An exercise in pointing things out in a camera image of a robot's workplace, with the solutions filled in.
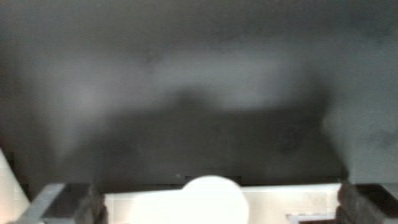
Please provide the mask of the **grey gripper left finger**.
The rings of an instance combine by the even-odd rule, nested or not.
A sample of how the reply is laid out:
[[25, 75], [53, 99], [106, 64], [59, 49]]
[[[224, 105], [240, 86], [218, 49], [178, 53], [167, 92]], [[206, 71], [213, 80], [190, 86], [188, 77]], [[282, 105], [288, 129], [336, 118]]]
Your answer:
[[16, 224], [108, 224], [105, 195], [87, 183], [48, 184]]

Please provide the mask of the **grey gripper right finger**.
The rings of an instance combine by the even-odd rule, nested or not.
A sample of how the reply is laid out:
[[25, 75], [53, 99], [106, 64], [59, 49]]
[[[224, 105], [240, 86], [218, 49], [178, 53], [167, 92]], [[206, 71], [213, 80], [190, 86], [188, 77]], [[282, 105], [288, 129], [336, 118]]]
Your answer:
[[341, 185], [337, 224], [398, 224], [398, 184]]

